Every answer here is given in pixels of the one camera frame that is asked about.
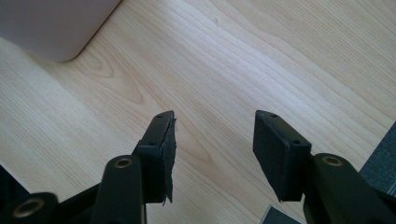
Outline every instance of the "wood grain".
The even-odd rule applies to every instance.
[[[282,116],[360,169],[396,120],[394,1],[124,0],[74,60],[0,40],[0,162],[61,200],[177,115],[174,203],[149,223],[258,223],[278,203],[251,149]]]

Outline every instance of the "black plastic part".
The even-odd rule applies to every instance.
[[[96,195],[90,223],[146,223],[140,159],[119,156],[107,165]]]
[[[396,216],[343,158],[318,154],[310,162],[309,171],[314,186],[308,186],[305,192],[307,223],[396,223]],[[320,203],[324,210],[318,209]],[[329,220],[323,220],[323,213]]]
[[[299,202],[311,144],[280,116],[256,111],[253,152],[280,201]]]
[[[0,213],[0,223],[47,224],[52,221],[52,212],[58,204],[52,193],[34,193],[11,203]]]
[[[95,203],[100,184],[97,184],[81,193],[59,203],[54,215],[56,220],[64,223],[88,223],[91,217],[91,208]]]
[[[176,157],[175,115],[163,112],[152,120],[133,155],[142,163],[145,203],[172,202],[172,169]]]

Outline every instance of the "wooden floor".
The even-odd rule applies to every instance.
[[[61,201],[174,110],[174,203],[148,223],[304,220],[252,153],[257,109],[359,170],[396,120],[395,1],[123,0],[67,63],[0,40],[0,163]]]

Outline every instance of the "gray carpet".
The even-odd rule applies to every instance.
[[[396,197],[396,122],[360,171],[375,189]]]

